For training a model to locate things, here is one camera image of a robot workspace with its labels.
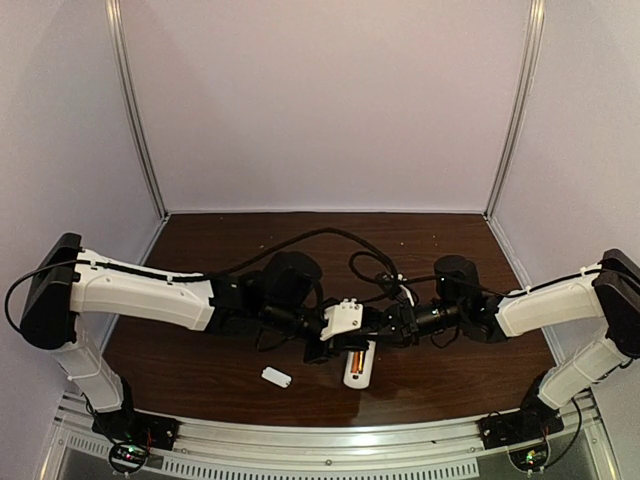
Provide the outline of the orange battery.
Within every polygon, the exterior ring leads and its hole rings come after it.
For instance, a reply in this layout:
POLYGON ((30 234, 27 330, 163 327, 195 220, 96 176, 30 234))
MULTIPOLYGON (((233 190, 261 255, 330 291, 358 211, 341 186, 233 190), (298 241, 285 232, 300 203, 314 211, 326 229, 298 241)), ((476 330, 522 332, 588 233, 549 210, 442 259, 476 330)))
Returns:
POLYGON ((359 372, 359 354, 356 352, 353 352, 351 355, 350 372, 352 374, 357 374, 359 372))

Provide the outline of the white remote control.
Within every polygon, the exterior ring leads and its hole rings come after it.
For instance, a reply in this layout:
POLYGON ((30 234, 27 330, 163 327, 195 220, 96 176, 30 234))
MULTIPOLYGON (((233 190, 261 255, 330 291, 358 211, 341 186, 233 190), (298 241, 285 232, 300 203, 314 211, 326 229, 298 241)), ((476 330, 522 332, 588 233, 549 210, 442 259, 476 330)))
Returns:
POLYGON ((365 390, 369 387, 375 361, 376 343, 368 342, 364 351, 350 351, 347 355, 343 384, 353 390, 365 390))

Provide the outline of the white battery cover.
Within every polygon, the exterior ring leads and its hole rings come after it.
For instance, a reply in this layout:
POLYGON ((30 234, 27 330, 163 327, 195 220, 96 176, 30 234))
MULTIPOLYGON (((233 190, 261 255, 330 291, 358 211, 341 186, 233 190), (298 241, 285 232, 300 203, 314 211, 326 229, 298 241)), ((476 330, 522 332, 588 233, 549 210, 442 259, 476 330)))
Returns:
POLYGON ((283 389, 288 388, 292 382, 290 375, 271 366, 267 366, 262 370, 261 378, 283 389))

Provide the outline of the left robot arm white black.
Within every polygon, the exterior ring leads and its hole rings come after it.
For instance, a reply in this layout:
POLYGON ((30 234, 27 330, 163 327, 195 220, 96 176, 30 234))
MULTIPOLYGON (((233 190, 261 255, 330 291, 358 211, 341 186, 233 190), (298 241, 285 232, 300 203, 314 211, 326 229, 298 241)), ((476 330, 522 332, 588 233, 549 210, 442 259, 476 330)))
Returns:
POLYGON ((322 271, 300 252, 278 252, 258 271, 179 273, 104 257, 62 235, 39 267, 10 290, 30 284, 20 320, 10 324, 30 345, 49 351, 88 400, 98 428, 130 437, 143 429, 128 382, 116 374, 81 324, 85 312, 132 316, 187 330, 218 333, 227 326, 273 329, 302 339, 313 361, 330 356, 364 320, 355 299, 325 305, 322 271))

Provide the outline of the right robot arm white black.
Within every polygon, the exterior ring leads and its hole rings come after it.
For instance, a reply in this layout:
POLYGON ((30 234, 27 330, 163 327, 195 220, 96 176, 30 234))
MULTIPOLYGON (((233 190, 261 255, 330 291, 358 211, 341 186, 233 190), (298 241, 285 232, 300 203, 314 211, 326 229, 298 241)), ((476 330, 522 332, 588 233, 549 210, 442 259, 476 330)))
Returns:
POLYGON ((371 310, 361 319, 361 333, 404 347, 452 328, 492 344, 573 321, 605 323, 573 357, 540 374, 516 412, 485 417, 481 426, 486 437, 538 436, 553 430, 561 407, 639 357, 639 267, 618 249, 577 273, 509 293, 481 286, 476 265, 460 255, 439 258, 433 279, 437 297, 429 305, 414 306, 405 298, 382 313, 371 310))

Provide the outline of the right circuit board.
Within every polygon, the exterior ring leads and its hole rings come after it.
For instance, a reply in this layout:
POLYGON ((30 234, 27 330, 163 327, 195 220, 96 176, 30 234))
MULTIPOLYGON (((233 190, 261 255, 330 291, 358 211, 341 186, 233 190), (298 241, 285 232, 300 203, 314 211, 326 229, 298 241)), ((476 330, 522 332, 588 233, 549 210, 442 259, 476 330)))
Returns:
POLYGON ((550 448, 547 442, 538 442, 531 445, 517 446, 507 451, 511 465, 518 471, 526 474, 540 472, 546 468, 550 457, 550 448))

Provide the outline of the circuit board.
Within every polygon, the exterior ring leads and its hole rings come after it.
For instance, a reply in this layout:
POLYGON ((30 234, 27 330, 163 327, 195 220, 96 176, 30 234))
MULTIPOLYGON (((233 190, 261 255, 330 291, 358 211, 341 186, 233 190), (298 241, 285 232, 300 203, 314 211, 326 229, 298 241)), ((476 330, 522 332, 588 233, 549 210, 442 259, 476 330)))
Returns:
POLYGON ((149 456, 147 448, 128 442, 116 442, 111 446, 107 460, 116 473, 131 475, 145 466, 149 456))
POLYGON ((531 445, 517 446, 507 451, 511 465, 518 471, 526 474, 540 472, 546 468, 550 457, 550 448, 547 442, 538 442, 531 445))

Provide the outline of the left circuit board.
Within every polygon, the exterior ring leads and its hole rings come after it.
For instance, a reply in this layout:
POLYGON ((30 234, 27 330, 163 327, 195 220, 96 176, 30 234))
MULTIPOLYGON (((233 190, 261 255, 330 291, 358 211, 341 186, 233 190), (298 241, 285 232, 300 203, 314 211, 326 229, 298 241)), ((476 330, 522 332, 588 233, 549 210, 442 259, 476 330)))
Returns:
POLYGON ((107 460, 116 473, 131 475, 145 466, 149 456, 147 448, 128 442, 116 442, 111 446, 107 460))

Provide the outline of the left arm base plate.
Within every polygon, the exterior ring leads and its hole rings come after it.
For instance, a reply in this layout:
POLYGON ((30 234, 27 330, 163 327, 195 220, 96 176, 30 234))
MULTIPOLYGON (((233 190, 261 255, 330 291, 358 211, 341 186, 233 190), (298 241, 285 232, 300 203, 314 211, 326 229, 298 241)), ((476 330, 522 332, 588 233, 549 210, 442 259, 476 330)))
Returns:
POLYGON ((118 410, 93 413, 92 430, 107 440, 130 442, 142 447, 171 451, 177 438, 179 421, 175 418, 118 410))

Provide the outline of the front aluminium rail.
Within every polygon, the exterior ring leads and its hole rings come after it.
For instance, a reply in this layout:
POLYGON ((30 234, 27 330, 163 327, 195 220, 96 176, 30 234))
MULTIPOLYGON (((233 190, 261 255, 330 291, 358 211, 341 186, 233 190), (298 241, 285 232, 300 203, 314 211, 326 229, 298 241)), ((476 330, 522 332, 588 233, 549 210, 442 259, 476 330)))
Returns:
POLYGON ((591 394, 561 410, 540 473, 515 468, 533 440, 487 449, 482 416, 374 427, 277 427, 176 417, 171 450, 153 448, 130 477, 107 461, 110 442, 91 429, 82 397, 65 393, 36 479, 621 479, 591 394))

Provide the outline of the right aluminium corner post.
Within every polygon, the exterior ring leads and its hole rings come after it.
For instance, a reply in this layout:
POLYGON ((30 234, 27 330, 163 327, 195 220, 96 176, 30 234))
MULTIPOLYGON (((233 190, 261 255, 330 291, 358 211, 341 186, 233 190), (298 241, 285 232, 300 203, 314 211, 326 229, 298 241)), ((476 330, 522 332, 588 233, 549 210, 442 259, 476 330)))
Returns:
POLYGON ((519 69, 513 105, 498 168, 486 208, 484 210, 484 217, 487 221, 490 221, 497 211, 515 155, 517 142, 524 125, 528 98, 532 90, 539 61, 544 33, 545 13, 546 5, 544 0, 533 0, 530 2, 522 61, 519 69))

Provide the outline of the aluminium corner post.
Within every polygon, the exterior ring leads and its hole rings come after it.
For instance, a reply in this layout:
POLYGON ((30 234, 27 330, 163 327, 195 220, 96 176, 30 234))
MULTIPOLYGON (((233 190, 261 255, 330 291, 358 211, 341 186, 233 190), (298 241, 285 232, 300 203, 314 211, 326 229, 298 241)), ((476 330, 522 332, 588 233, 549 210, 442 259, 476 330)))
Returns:
POLYGON ((530 2, 522 61, 519 69, 513 105, 498 168, 486 208, 484 210, 484 217, 487 221, 490 221, 497 211, 515 155, 517 142, 524 125, 528 98, 532 90, 539 61, 544 33, 545 13, 546 5, 544 0, 533 0, 530 2))
POLYGON ((168 216, 164 199, 152 163, 148 141, 144 131, 142 116, 136 96, 133 73, 128 56, 122 6, 118 0, 105 2, 107 22, 113 44, 116 70, 123 96, 126 117, 140 164, 143 179, 151 198, 156 216, 164 220, 168 216))

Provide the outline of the left aluminium corner post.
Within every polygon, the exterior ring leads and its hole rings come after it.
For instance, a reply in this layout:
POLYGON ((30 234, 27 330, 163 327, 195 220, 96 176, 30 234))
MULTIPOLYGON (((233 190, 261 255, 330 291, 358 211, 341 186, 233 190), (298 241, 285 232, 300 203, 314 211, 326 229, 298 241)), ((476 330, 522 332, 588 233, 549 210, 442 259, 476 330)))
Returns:
POLYGON ((144 131, 142 116, 136 96, 133 73, 128 56, 122 6, 118 0, 105 2, 107 22, 113 44, 116 70, 123 96, 126 117, 140 164, 143 179, 151 198, 156 216, 164 220, 168 216, 164 199, 152 163, 148 141, 144 131))

